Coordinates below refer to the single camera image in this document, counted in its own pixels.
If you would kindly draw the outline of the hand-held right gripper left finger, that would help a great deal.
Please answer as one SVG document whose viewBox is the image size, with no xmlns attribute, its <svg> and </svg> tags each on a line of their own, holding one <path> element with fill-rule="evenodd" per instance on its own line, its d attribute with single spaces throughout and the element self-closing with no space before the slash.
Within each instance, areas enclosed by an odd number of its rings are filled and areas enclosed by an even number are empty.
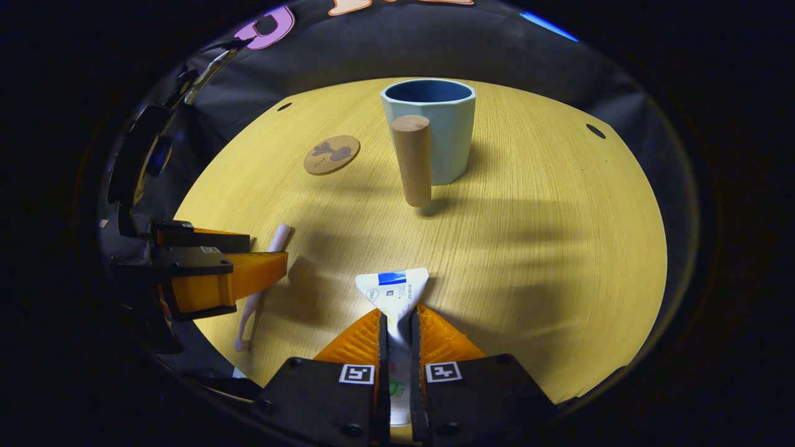
<svg viewBox="0 0 795 447">
<path fill-rule="evenodd" d="M 300 445 L 389 441 L 386 317 L 367 312 L 313 358 L 286 360 L 253 402 L 265 427 Z"/>
</svg>

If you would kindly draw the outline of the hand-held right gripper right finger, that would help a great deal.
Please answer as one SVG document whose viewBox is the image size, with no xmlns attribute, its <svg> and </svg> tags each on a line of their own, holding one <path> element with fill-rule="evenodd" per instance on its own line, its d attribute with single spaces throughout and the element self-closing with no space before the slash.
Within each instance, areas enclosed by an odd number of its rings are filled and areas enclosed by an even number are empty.
<svg viewBox="0 0 795 447">
<path fill-rule="evenodd" d="M 529 445 L 556 405 L 513 354 L 484 354 L 437 312 L 410 317 L 410 417 L 423 445 Z"/>
</svg>

